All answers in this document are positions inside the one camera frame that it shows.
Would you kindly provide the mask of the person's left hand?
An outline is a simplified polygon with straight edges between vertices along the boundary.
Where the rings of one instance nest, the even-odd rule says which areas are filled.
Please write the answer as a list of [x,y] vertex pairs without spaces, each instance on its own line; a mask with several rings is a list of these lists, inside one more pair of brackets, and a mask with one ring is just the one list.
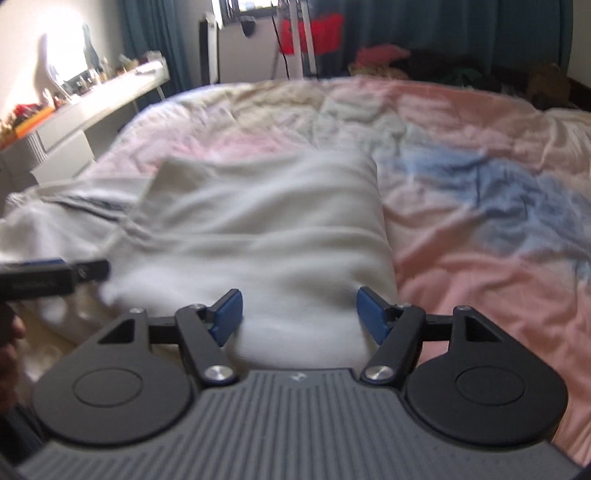
[[12,321],[12,340],[1,347],[0,356],[0,411],[5,414],[16,403],[18,383],[18,343],[24,339],[26,328],[19,317]]

